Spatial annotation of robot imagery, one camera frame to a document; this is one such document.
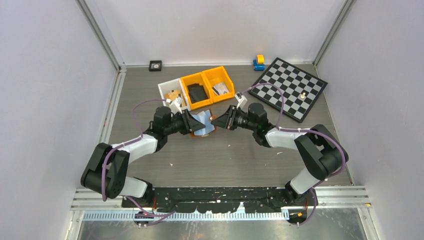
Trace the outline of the brown leather card holder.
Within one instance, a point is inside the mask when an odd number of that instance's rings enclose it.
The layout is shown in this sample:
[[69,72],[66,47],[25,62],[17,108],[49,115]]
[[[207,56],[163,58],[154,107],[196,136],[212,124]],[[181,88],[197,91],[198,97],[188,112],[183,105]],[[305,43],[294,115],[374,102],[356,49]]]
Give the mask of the brown leather card holder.
[[190,133],[192,138],[207,137],[217,130],[217,127],[211,123],[212,120],[217,118],[217,116],[212,113],[211,108],[191,113],[191,116],[204,125],[204,128]]

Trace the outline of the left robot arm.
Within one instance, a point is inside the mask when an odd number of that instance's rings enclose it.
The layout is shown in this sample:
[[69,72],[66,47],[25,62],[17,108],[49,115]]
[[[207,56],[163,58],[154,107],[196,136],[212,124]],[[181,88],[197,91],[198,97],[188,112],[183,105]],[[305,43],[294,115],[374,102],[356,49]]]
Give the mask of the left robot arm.
[[176,133],[187,135],[205,128],[188,110],[172,113],[166,106],[155,110],[149,127],[138,137],[119,144],[99,143],[82,173],[80,184],[102,199],[123,196],[135,200],[141,207],[148,207],[155,197],[153,185],[137,177],[127,175],[130,163],[143,156],[160,151],[168,142],[168,136]]

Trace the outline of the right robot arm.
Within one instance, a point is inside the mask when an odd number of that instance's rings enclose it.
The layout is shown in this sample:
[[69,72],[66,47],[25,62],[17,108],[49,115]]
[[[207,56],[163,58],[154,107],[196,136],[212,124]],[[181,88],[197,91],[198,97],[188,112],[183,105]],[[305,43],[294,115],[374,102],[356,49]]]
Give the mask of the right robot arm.
[[324,125],[298,129],[277,127],[268,120],[261,103],[250,104],[247,111],[230,105],[211,124],[230,131],[237,128],[250,130],[256,143],[266,148],[286,148],[299,152],[305,167],[282,191],[284,199],[291,205],[299,205],[305,199],[306,192],[343,171],[349,160],[346,150]]

